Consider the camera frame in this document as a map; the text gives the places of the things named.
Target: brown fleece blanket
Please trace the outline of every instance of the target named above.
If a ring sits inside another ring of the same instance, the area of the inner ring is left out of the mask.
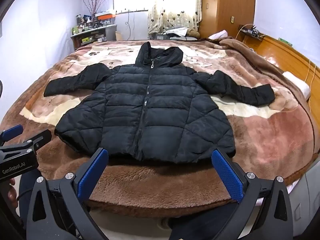
[[[112,68],[132,64],[144,41],[105,42],[77,50],[48,70],[25,91],[4,117],[0,129],[22,124],[24,132],[11,143],[21,142],[55,124],[70,108],[92,93],[81,90],[69,95],[43,97],[52,79],[78,74],[87,65],[102,62]],[[230,98],[212,96],[227,115],[234,131],[236,156],[245,172],[274,179],[281,175],[287,184],[298,179],[319,150],[317,126],[303,94],[281,71],[233,39],[150,41],[161,48],[179,46],[183,64],[196,71],[221,70],[236,83],[248,87],[270,83],[276,100],[270,106],[254,107]],[[47,179],[63,177],[88,157],[79,155],[60,139],[38,151],[39,170]],[[211,161],[193,164],[111,159],[89,204],[107,211],[136,217],[181,216],[230,201],[230,196]]]

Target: dark pants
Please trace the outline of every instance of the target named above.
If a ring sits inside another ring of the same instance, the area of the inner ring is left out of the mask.
[[[20,180],[19,193],[32,189],[40,176],[41,173],[38,170],[23,174]],[[31,192],[21,197],[19,201],[20,217],[24,225],[27,224],[30,199]],[[231,216],[236,206],[237,203],[229,203],[193,215],[169,219],[169,226],[172,229],[169,240],[212,240]]]
[[[27,190],[33,189],[37,181],[37,178],[39,178],[40,176],[41,176],[41,173],[37,169],[22,174],[20,179],[20,185],[19,185],[19,194]],[[20,217],[23,221],[24,226],[27,225],[27,216],[28,216],[31,194],[32,194],[32,191],[23,195],[19,200]]]

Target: white wall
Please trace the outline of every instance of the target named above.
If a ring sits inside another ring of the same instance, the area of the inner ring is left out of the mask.
[[[105,11],[113,8],[113,0],[107,0],[98,11]],[[88,14],[88,10],[83,6],[83,14]],[[124,40],[147,40],[148,39],[148,12],[129,13],[129,24],[131,28],[131,36],[128,22],[128,14],[116,15],[115,24],[117,24],[117,31],[122,34]]]
[[[283,38],[320,67],[320,26],[304,0],[256,0],[254,24]]]
[[[2,20],[0,121],[47,69],[72,53],[81,0],[15,0]]]

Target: wardrobe door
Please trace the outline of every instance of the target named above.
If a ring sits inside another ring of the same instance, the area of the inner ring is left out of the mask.
[[[252,24],[254,19],[255,0],[218,0],[217,32],[226,30],[229,36],[236,37],[239,25]],[[243,40],[241,33],[238,40]]]
[[[201,38],[208,38],[217,32],[218,0],[202,0],[202,21],[199,25]]]

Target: screw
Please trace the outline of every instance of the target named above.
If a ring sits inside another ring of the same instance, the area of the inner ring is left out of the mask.
[[[72,172],[69,172],[67,175],[66,175],[66,179],[72,179],[73,178],[73,173]]]
[[[277,181],[283,182],[283,178],[282,178],[281,176],[278,176],[278,177],[277,177]]]
[[[256,177],[256,175],[254,173],[252,173],[252,172],[248,172],[247,177],[249,179],[254,179]]]
[[[39,177],[38,179],[37,179],[37,182],[38,183],[41,183],[43,181],[43,177]]]

